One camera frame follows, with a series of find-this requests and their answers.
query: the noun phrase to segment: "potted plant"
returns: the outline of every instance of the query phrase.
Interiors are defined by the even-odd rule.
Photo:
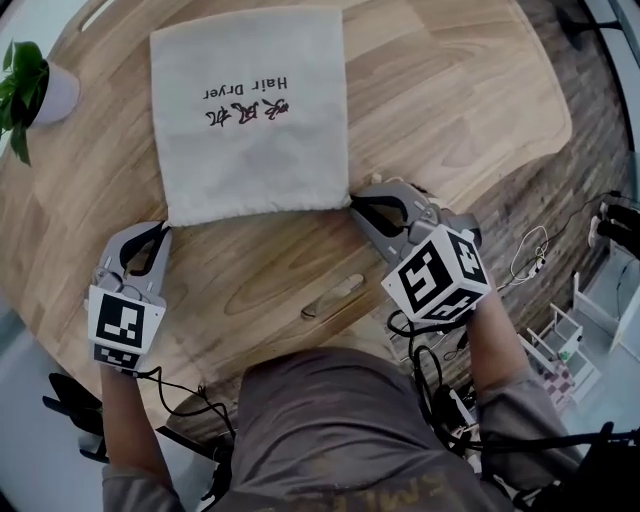
[[[76,77],[42,57],[38,45],[27,41],[9,45],[0,83],[0,137],[11,132],[11,148],[31,165],[27,128],[67,117],[78,102]]]

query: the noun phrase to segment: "person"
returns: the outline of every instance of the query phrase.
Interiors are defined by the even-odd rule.
[[[494,290],[467,325],[483,440],[566,435]],[[177,512],[182,506],[136,381],[101,368],[104,510]],[[349,348],[267,361],[242,382],[229,491],[219,511],[513,510],[490,478],[516,489],[564,480],[574,448],[484,453],[477,477],[424,421],[412,378]]]
[[[591,218],[589,247],[595,247],[601,237],[610,238],[640,259],[640,213],[619,204],[602,203]]]

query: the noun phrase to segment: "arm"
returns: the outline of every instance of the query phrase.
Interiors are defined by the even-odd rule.
[[[529,366],[495,286],[467,325],[471,374],[478,391],[483,440],[540,439],[567,435],[549,395]],[[483,470],[516,489],[536,489],[565,479],[577,468],[575,448],[482,454]]]
[[[478,304],[467,325],[467,333],[471,375],[478,394],[513,380],[529,367],[529,360],[495,286]]]
[[[167,489],[173,489],[138,383],[107,365],[100,365],[100,375],[104,435],[111,465],[144,471]]]

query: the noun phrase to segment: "wooden table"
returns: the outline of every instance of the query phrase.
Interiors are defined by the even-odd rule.
[[[65,28],[51,60],[79,76],[80,103],[33,129],[33,168],[0,169],[0,287],[36,338],[97,395],[82,307],[109,237],[166,217],[151,121],[148,36],[273,0],[116,0]],[[401,176],[458,211],[522,164],[558,151],[571,121],[544,50],[514,0],[315,0],[344,9],[349,168]],[[148,365],[195,387],[318,345],[381,300],[385,265],[346,211],[281,213],[174,230],[169,309]],[[301,310],[353,275],[364,284],[312,319]],[[142,386],[162,424],[153,385]],[[184,399],[167,389],[170,404]]]

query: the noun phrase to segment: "chair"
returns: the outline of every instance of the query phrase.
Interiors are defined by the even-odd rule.
[[[80,454],[88,459],[108,464],[102,425],[102,402],[66,375],[51,373],[49,382],[59,400],[43,396],[42,403],[52,411],[68,416],[80,430],[100,437],[100,445],[95,452],[80,448]]]

